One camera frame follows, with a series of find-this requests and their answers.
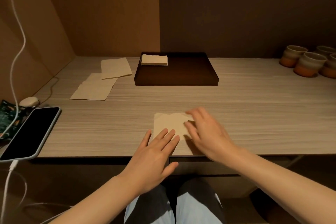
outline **leg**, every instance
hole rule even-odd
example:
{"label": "leg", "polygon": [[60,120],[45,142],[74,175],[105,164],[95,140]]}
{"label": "leg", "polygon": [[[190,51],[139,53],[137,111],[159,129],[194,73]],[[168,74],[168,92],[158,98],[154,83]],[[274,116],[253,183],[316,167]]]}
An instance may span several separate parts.
{"label": "leg", "polygon": [[124,223],[174,224],[165,188],[159,185],[134,199],[126,208]]}
{"label": "leg", "polygon": [[203,179],[191,179],[180,188],[176,204],[176,224],[226,224],[221,202]]}

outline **brown wall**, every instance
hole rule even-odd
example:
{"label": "brown wall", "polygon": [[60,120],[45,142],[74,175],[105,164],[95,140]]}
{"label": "brown wall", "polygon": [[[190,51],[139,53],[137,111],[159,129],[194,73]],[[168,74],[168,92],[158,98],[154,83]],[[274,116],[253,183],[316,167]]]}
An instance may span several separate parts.
{"label": "brown wall", "polygon": [[[51,0],[15,0],[27,45],[15,63],[18,100],[29,97],[67,65],[75,54]],[[0,0],[0,100],[13,101],[9,86],[11,62],[23,43],[9,0]]]}
{"label": "brown wall", "polygon": [[289,44],[336,45],[336,0],[160,0],[161,51],[274,57]]}
{"label": "brown wall", "polygon": [[52,0],[78,56],[160,50],[159,0]]}

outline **person's left hand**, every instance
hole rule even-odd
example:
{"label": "person's left hand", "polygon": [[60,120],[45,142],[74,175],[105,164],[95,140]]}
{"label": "person's left hand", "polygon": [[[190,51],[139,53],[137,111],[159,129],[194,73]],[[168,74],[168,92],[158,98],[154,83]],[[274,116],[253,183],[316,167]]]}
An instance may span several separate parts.
{"label": "person's left hand", "polygon": [[168,129],[165,128],[148,144],[151,136],[151,130],[149,129],[130,162],[121,172],[120,176],[126,177],[131,183],[135,183],[139,194],[155,188],[179,165],[178,162],[172,162],[165,167],[167,158],[180,140],[179,136],[175,136],[171,140],[174,134],[175,130],[168,133]]}

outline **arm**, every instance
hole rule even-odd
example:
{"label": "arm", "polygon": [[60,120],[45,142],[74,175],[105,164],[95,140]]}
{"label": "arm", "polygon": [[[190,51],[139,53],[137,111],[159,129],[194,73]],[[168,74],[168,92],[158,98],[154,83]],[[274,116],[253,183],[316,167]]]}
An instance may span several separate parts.
{"label": "arm", "polygon": [[148,145],[148,130],[127,167],[90,196],[53,220],[52,224],[107,224],[133,199],[159,185],[178,166],[165,167],[167,158],[179,142],[179,136],[164,129]]}
{"label": "arm", "polygon": [[196,127],[190,122],[185,126],[208,158],[250,179],[300,222],[330,224],[336,220],[336,191],[238,147],[204,108],[187,113]]}

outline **person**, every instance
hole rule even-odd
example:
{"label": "person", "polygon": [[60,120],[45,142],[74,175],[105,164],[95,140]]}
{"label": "person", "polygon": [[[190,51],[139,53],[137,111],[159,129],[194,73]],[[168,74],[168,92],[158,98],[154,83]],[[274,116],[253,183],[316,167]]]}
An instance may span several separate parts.
{"label": "person", "polygon": [[[299,222],[336,223],[336,191],[269,162],[233,143],[228,133],[204,108],[186,112],[193,143],[208,158],[254,182]],[[175,223],[160,183],[178,166],[168,157],[179,142],[175,131],[164,129],[149,143],[148,130],[128,165],[52,224],[105,224],[126,206],[125,223]],[[218,197],[202,180],[190,180],[179,192],[176,223],[225,223]]]}

